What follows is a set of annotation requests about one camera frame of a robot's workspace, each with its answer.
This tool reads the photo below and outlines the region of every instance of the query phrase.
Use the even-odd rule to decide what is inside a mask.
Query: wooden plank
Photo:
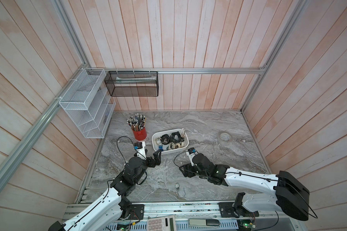
[[[298,129],[291,137],[271,152],[267,159],[269,163],[275,162],[307,138],[315,134],[321,128],[333,121],[339,115],[347,110],[347,90],[338,96],[332,103],[321,110],[309,122]]]
[[[195,109],[204,109],[206,103],[208,88],[211,82],[212,75],[202,75],[200,78],[198,100]]]
[[[77,136],[65,125],[65,123],[58,117],[55,116],[51,123],[67,138],[78,150],[80,150],[83,155],[85,155],[89,160],[93,156],[93,153],[89,151],[86,146],[80,141]]]
[[[235,25],[238,20],[239,12],[242,6],[241,0],[230,1],[229,8],[227,10],[222,35],[217,50],[217,56],[214,67],[223,67],[227,51],[230,46],[231,39],[235,30]],[[223,87],[225,85],[227,75],[212,75],[209,83],[206,102],[204,109],[217,108],[218,101],[220,99]]]
[[[209,81],[208,92],[207,92],[206,102],[204,104],[204,109],[212,108],[212,105],[215,99],[215,94],[219,86],[220,77],[221,77],[220,74],[211,75],[211,80]]]
[[[162,67],[161,12],[159,0],[147,1],[153,67]]]
[[[95,144],[92,142],[92,139],[85,138],[73,121],[69,118],[67,113],[63,109],[60,109],[57,113],[57,116],[65,123],[65,125],[77,136],[77,138],[87,147],[87,149],[93,153],[95,150]]]
[[[158,96],[157,96],[157,110],[163,110],[165,108],[165,100],[164,100],[164,85],[163,85],[163,75],[159,74],[158,75],[158,84],[159,84],[159,89],[158,89]]]
[[[39,138],[34,145],[34,149],[79,179],[82,179],[85,175],[87,168],[86,163],[80,161],[80,158],[77,156],[71,157],[72,153],[68,155],[68,153],[65,153],[45,136]]]
[[[7,157],[6,154],[0,152],[0,164],[5,160],[6,157]],[[62,175],[62,172],[57,172],[57,174],[59,174],[60,176],[67,176],[67,174]],[[18,167],[13,177],[9,180],[9,184],[18,186],[20,188],[25,188],[29,191],[32,191],[32,192],[35,192],[35,193],[56,199],[58,201],[65,202],[65,203],[73,203],[78,192],[78,189],[73,189],[65,184],[62,184],[54,180],[53,178],[48,177],[45,174],[28,167],[24,163],[22,163]]]
[[[243,1],[242,3],[241,11],[239,13],[238,20],[236,21],[235,30],[233,33],[233,37],[231,38],[230,46],[227,51],[225,63],[223,67],[231,67],[231,63],[233,62],[235,52],[238,48],[238,44],[241,39],[243,30],[245,28],[245,23],[247,22],[252,4],[253,4],[253,0]]]
[[[226,81],[227,81],[227,74],[220,75],[220,79],[217,84],[217,89],[216,89],[215,97],[213,98],[211,109],[217,109]]]
[[[232,109],[241,109],[241,101],[246,96],[246,91],[251,87],[250,83],[254,79],[254,74],[247,74],[242,82],[242,85],[236,95]]]
[[[111,9],[114,26],[116,28],[118,42],[120,44],[120,49],[122,57],[126,68],[132,67],[131,55],[129,45],[127,43],[127,37],[125,33],[124,22],[122,19],[120,3],[118,0],[109,0],[109,7]]]
[[[32,124],[0,99],[0,127],[7,130],[18,139],[22,139],[31,126]]]
[[[259,121],[259,116],[255,119],[255,114],[263,105],[263,102],[272,91],[273,87],[279,81],[281,75],[285,72],[289,64],[292,62],[302,45],[305,43],[319,20],[323,17],[326,10],[329,8],[332,1],[314,1],[304,11],[303,17],[292,31],[289,39],[286,41],[282,51],[275,60],[278,66],[271,68],[268,72],[268,80],[263,81],[259,90],[255,93],[254,100],[248,106],[245,115],[253,128]]]
[[[90,29],[94,35],[100,55],[103,59],[103,67],[114,68],[114,60],[99,17],[97,5],[95,4],[94,0],[81,0],[81,4],[83,6],[83,10],[85,11]]]
[[[222,34],[223,32],[227,10],[229,8],[229,3],[230,3],[229,1],[227,2],[217,1],[215,3],[215,8],[213,11],[213,19],[211,22],[207,49],[205,53],[204,67],[214,67],[215,65],[216,55],[217,55],[220,40],[222,37],[220,36],[220,34]],[[204,106],[206,104],[207,94],[210,87],[210,82],[211,82],[211,75],[202,76],[200,86],[199,86],[197,105],[196,105],[197,109],[204,109]]]
[[[174,1],[160,1],[161,7],[161,30],[162,30],[162,64],[164,68],[174,65]],[[173,103],[173,75],[163,75],[163,99],[164,109],[172,110]]]
[[[65,0],[65,1],[62,1],[62,3],[64,5],[65,11],[67,12],[67,15],[69,17],[69,21],[71,22],[73,29],[75,30],[75,33],[76,33],[76,35],[77,35],[77,37],[81,43],[81,46],[83,47],[83,51],[85,52],[86,58],[88,59],[90,66],[91,67],[97,67],[97,65],[95,64],[93,55],[91,54],[90,48],[89,48],[89,46],[85,40],[85,37],[83,36],[83,33],[81,31],[81,28],[78,24],[78,21],[76,19],[76,16],[73,12],[73,9],[72,9],[69,1]]]
[[[280,25],[283,19],[288,16],[287,11],[291,5],[291,2],[292,0],[282,0],[280,2],[278,9],[276,10],[274,17],[272,18],[271,23],[268,26],[266,34],[262,39],[262,42],[257,50],[256,55],[254,56],[254,59],[250,67],[260,67],[261,60],[265,56],[272,39],[274,38],[277,31],[280,30]]]
[[[55,41],[52,39],[51,34],[46,29],[46,26],[44,25],[43,21],[41,20],[40,16],[38,15],[35,7],[32,5],[30,0],[17,0],[15,2],[25,15],[29,24],[32,26],[33,30],[36,32],[36,34],[38,35],[48,52],[50,53],[51,57],[53,58],[63,75],[66,78],[72,76],[73,72],[67,65],[67,62],[65,61],[60,50],[56,46]]]
[[[194,67],[195,53],[198,41],[199,24],[201,18],[201,1],[188,1],[188,13],[186,19],[184,67]],[[180,109],[189,109],[190,92],[192,89],[193,75],[182,76],[181,106]]]
[[[68,0],[68,1],[75,15],[75,18],[77,19],[80,31],[83,37],[85,38],[85,41],[90,50],[91,56],[93,57],[93,61],[95,62],[96,67],[100,67],[100,68],[105,67],[104,61],[99,52],[98,45],[95,41],[93,32],[90,28],[88,19],[86,17],[85,11],[83,10],[83,6],[80,0]]]
[[[188,12],[188,0],[175,1],[174,12],[174,47],[173,47],[173,67],[182,68],[184,66],[184,49],[185,49],[185,30],[186,30],[186,16]],[[172,101],[172,108],[179,110],[181,108],[181,94],[182,94],[182,75],[173,75],[173,92],[175,99]]]
[[[213,16],[214,10],[215,10],[215,1],[203,2],[200,23],[199,23],[198,41],[196,45],[194,67],[202,68],[204,66],[206,48],[208,44],[208,38],[209,38],[210,29],[211,29],[212,16]],[[201,79],[202,79],[202,75],[198,75],[198,74],[193,75],[192,85],[190,90],[189,109],[196,109],[197,107]]]
[[[347,203],[347,181],[312,192],[309,200],[313,209]]]
[[[114,26],[114,21],[109,6],[108,0],[95,1],[99,17],[103,26],[106,40],[108,42],[108,47],[111,51],[114,66],[116,68],[124,68],[125,63],[122,56],[120,44],[118,41],[117,31]]]
[[[0,74],[0,98],[30,123],[41,113],[7,79]]]
[[[269,132],[270,136],[272,137],[269,138],[269,135],[267,135],[260,141],[260,145],[262,143],[261,147],[264,148],[265,154],[268,155],[271,153],[271,151],[277,149],[277,145],[281,145],[283,141],[285,141],[293,133],[300,129],[305,123],[307,123],[311,118],[313,118],[317,113],[319,113],[325,106],[331,103],[346,89],[347,72],[338,81],[336,81],[328,90],[326,90],[316,101],[314,101],[308,109],[306,109],[302,113],[300,112],[298,118],[296,118],[293,122],[288,122],[287,124],[285,124],[283,122],[286,119],[283,118],[275,127],[273,127],[273,129]]]
[[[242,7],[242,0],[230,1],[227,10],[214,67],[223,67]]]
[[[310,192],[347,180],[347,156],[298,179]]]
[[[52,74],[56,77],[58,82],[63,86],[67,82],[67,78],[60,71],[59,67],[51,57],[48,50],[45,48],[44,44],[41,42],[36,32],[33,30],[32,26],[29,24],[22,11],[19,9],[18,5],[14,0],[3,0],[1,3],[5,6],[6,10],[10,13],[10,16],[19,26],[21,31],[24,33],[28,41],[36,49],[37,53],[41,56],[43,61],[46,63]]]
[[[132,5],[132,1],[121,1],[120,2],[120,11],[122,13],[123,23],[125,25],[125,32],[127,37],[128,46],[130,49],[130,55],[131,55],[131,61],[132,66],[134,68],[141,68],[142,62],[141,62],[141,55],[140,55],[140,49],[139,49],[139,39],[138,39],[138,32],[136,28],[136,22],[134,14],[132,13],[134,11],[134,7]],[[125,97],[127,106],[130,108],[133,108],[132,100],[134,101],[135,108],[132,110],[141,110],[141,102],[139,97],[135,96],[131,98]]]
[[[323,208],[315,212],[319,219],[309,219],[306,221],[308,230],[347,227],[347,204]]]
[[[0,53],[46,103],[51,102],[55,95],[1,29]]]
[[[71,53],[74,61],[76,62],[76,67],[78,68],[81,64],[81,58],[78,55],[78,52],[76,50],[76,47],[74,46],[71,37],[69,36],[67,29],[65,28],[63,22],[61,21],[60,16],[58,15],[54,5],[52,5],[49,1],[44,1],[46,8],[48,9],[51,18],[53,19],[54,23],[56,24],[56,27],[58,28],[60,34],[62,35],[62,38],[64,39],[64,42],[67,44],[67,47],[69,49],[69,52]]]
[[[153,67],[162,67],[162,39],[161,39],[161,13],[159,0],[147,1],[148,7],[148,20],[149,20],[149,32],[152,43],[152,59]],[[149,108],[164,109],[163,99],[163,82],[162,75],[158,75],[158,84],[160,86],[158,97],[155,98],[156,104],[148,97]]]
[[[347,156],[347,135],[287,169],[299,178]]]
[[[247,18],[247,22],[245,23],[245,27],[242,33],[242,36],[239,40],[239,45],[236,49],[235,56],[233,59],[233,62],[231,64],[231,67],[249,67],[251,62],[250,58],[248,58],[247,61],[245,61],[245,65],[242,66],[243,59],[245,58],[246,52],[248,49],[252,51],[252,49],[258,48],[256,46],[256,42],[253,39],[254,31],[258,25],[258,22],[260,21],[260,18],[262,20],[267,21],[266,17],[268,16],[269,12],[266,11],[266,13],[263,13],[264,7],[266,5],[266,0],[259,0],[252,4],[252,7],[250,9],[249,15],[252,17]],[[258,33],[262,33],[262,28],[258,28]],[[250,46],[250,42],[253,42],[254,48]]]
[[[273,172],[287,169],[347,134],[347,111],[270,165]]]
[[[317,62],[317,60],[320,58],[320,56],[328,49],[328,47],[333,43],[333,41],[338,37],[338,35],[343,31],[343,28],[347,26],[347,9],[343,12],[342,16],[336,21],[336,23],[333,25],[333,27],[329,30],[328,34],[323,38],[323,40],[319,43],[319,45],[316,47],[314,52],[310,55],[310,57],[307,59],[305,64],[301,67],[300,71],[295,75],[294,78],[299,78],[299,76],[304,76],[310,69],[314,66],[314,64]],[[290,85],[293,85],[294,81],[291,81],[287,87],[283,90],[280,96],[284,94],[284,91],[287,91],[287,89],[290,87]],[[261,146],[266,147],[271,142],[274,142],[276,136],[278,136],[280,132],[275,133],[275,129],[273,128],[269,133],[268,136],[265,137],[265,139],[261,140],[260,144]]]
[[[14,136],[11,136],[9,133],[5,132],[3,129],[0,128],[0,152],[6,155],[9,155],[18,142],[19,142],[18,139],[16,139]],[[67,158],[66,154],[64,154],[65,156],[60,157],[59,155],[60,153],[56,149],[54,149],[52,153],[53,153],[53,156],[51,156],[51,159],[53,159],[55,163],[57,162],[61,163],[62,158],[63,159]],[[31,150],[29,154],[27,155],[27,159],[24,160],[25,164],[28,164],[29,166],[36,169],[37,171],[44,173],[47,176],[53,177],[59,182],[62,182],[65,185],[68,185],[78,190],[79,184],[81,183],[80,177],[81,178],[83,177],[83,175],[81,175],[83,168],[82,166],[77,164],[74,160],[70,159],[68,162],[69,163],[67,164],[69,164],[69,169],[65,167],[64,169],[62,169],[58,165],[48,161],[47,159],[44,159],[42,156],[39,156],[35,150]],[[79,178],[77,178],[74,175],[71,175],[72,170],[77,168],[78,166],[81,168],[81,171],[78,170],[79,172],[81,172],[79,174]]]
[[[19,75],[19,73],[0,54],[0,73],[23,94],[40,112],[47,107],[46,102],[33,90],[33,88]]]
[[[339,66],[339,63],[342,63],[343,59],[347,58],[347,53],[344,53],[339,59],[337,57],[338,55],[344,52],[340,50],[341,48],[347,49],[347,38],[340,38],[341,37],[339,37],[336,40],[338,43],[334,43],[331,46],[331,48],[325,53],[325,55],[320,59],[320,61],[315,65],[315,67],[306,75],[306,77],[301,81],[301,83],[296,87],[296,89],[291,93],[291,95],[289,95],[289,97],[283,102],[279,109],[270,118],[270,123],[271,121],[273,121],[273,124],[269,125],[269,129],[271,129],[273,125],[278,123],[288,113],[288,111],[290,111],[292,107],[296,105],[296,103],[307,93],[307,91],[314,84],[320,84],[317,83],[319,78],[321,79],[321,81],[324,81],[325,76],[328,74],[337,72],[336,74],[339,76],[347,70],[347,66]]]
[[[0,207],[63,218],[68,204],[7,184],[0,192]]]
[[[302,46],[299,53],[296,55],[296,57],[294,58],[290,66],[287,68],[285,73],[280,78],[279,82],[275,86],[275,90],[271,92],[270,95],[268,96],[269,99],[265,100],[265,104],[267,105],[271,104],[270,101],[277,100],[277,102],[272,103],[271,108],[266,111],[264,116],[260,119],[260,121],[254,127],[255,134],[259,132],[262,126],[276,111],[276,108],[278,108],[282,104],[282,101],[284,101],[287,98],[287,96],[292,92],[292,90],[295,89],[295,87],[301,82],[304,75],[295,76],[296,73],[301,68],[305,60],[311,55],[313,49],[316,48],[319,42],[328,33],[328,31],[336,22],[336,20],[339,18],[339,16],[342,14],[346,6],[347,6],[347,1],[338,2],[338,3],[333,2],[333,4],[329,7],[326,14],[323,16],[321,21],[317,24],[316,28],[311,33],[310,37],[307,39],[307,41]]]
[[[112,12],[114,25],[116,27],[118,42],[120,44],[120,48],[121,48],[122,56],[124,59],[125,67],[126,68],[132,68],[133,67],[132,58],[131,58],[130,48],[129,48],[130,44],[128,43],[127,36],[126,36],[126,31],[125,31],[125,26],[124,26],[124,20],[122,19],[122,12],[121,12],[121,8],[120,8],[120,3],[118,2],[118,0],[110,0],[109,6],[110,6],[110,9]],[[126,110],[138,110],[139,108],[141,109],[140,100],[138,97],[131,97],[131,96],[125,97],[125,102],[126,102],[126,107],[127,107]]]
[[[0,208],[0,231],[46,230],[56,221],[61,219]]]
[[[148,19],[148,8],[146,1],[133,1],[136,29],[138,32],[138,40],[141,54],[142,67],[150,68],[153,67],[152,57],[152,46],[149,32],[149,19]],[[146,95],[145,89],[140,90],[142,95]],[[153,100],[154,98],[149,97],[152,108],[149,107],[148,97],[140,96],[140,104],[142,110],[154,110]]]
[[[76,61],[74,60],[65,40],[63,39],[58,27],[56,26],[51,14],[49,12],[48,6],[45,5],[44,1],[41,0],[31,0],[32,5],[35,7],[37,14],[40,16],[42,22],[44,23],[46,29],[54,40],[56,46],[58,47],[60,53],[62,54],[64,60],[69,66],[71,72],[75,72],[78,68]]]
[[[61,84],[65,84],[67,81],[63,76],[61,82],[58,83],[57,79],[46,66],[45,62],[38,55],[36,50],[30,44],[28,39],[22,33],[18,25],[6,11],[4,6],[0,3],[0,29],[10,39],[10,41],[19,49],[25,59],[37,72],[40,78],[47,84],[51,91],[56,95],[61,90]]]
[[[244,58],[241,64],[241,67],[250,67],[254,57],[261,45],[262,40],[268,30],[268,27],[271,24],[273,17],[275,16],[275,12],[279,6],[280,0],[267,0],[264,10],[259,18],[256,29],[254,30],[252,39],[248,45],[248,48],[244,54]]]
[[[289,22],[289,19],[291,18],[291,15],[294,12],[295,8],[297,7],[298,3],[299,3],[298,0],[292,0],[292,3],[289,6],[284,18],[282,19],[282,22],[279,25],[279,28],[277,29],[276,34],[272,38],[271,43],[268,45],[266,53],[265,53],[264,57],[262,58],[262,61],[260,62],[260,65],[259,65],[260,67],[263,67],[265,65],[267,59],[270,57],[273,48],[277,44],[284,28],[286,27],[287,23]]]

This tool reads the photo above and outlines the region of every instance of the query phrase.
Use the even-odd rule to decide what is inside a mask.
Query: marble tabletop
[[[114,112],[107,131],[101,155],[97,161],[92,182],[89,185],[87,200],[97,199],[106,189],[107,180],[115,178],[124,169],[124,160],[117,150],[116,140],[128,136],[135,141],[126,120],[135,112]],[[203,153],[214,164],[226,164],[231,167],[256,173],[266,173],[266,166],[248,127],[239,111],[157,111],[144,112],[147,137],[145,139],[147,156],[153,156],[152,135],[156,132],[176,128],[185,128],[189,146]],[[227,131],[232,136],[228,146],[217,142],[219,132]],[[118,146],[128,161],[134,154],[131,141],[121,138]],[[234,200],[238,192],[255,193],[241,187],[216,186],[198,176],[187,178],[173,163],[178,153],[163,154],[162,163],[148,168],[147,180],[136,185],[128,196],[130,201],[177,201],[177,200]],[[189,163],[185,154],[176,159],[177,165]],[[176,194],[175,183],[180,187]]]

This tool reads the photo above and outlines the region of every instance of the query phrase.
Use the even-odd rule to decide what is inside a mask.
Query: tape roll
[[[222,146],[227,146],[232,142],[232,137],[228,132],[219,132],[217,142]]]

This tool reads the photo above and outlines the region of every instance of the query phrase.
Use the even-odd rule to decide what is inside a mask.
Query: white robotic arm
[[[125,165],[108,189],[90,206],[64,224],[55,222],[48,231],[99,231],[111,222],[128,218],[131,202],[128,196],[148,167],[161,163],[161,150],[154,159],[146,157],[145,142],[135,143],[137,153]],[[186,152],[189,164],[179,167],[185,177],[199,176],[216,185],[244,187],[259,194],[238,193],[235,202],[227,208],[231,216],[248,216],[256,211],[283,211],[299,220],[308,219],[309,191],[287,172],[259,174],[241,171],[222,164],[214,165],[203,154],[190,148]]]

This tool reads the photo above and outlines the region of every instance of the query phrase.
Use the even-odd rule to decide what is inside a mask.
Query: red cup
[[[137,141],[143,141],[147,137],[147,131],[145,130],[145,127],[141,131],[132,131],[134,133],[135,139]]]

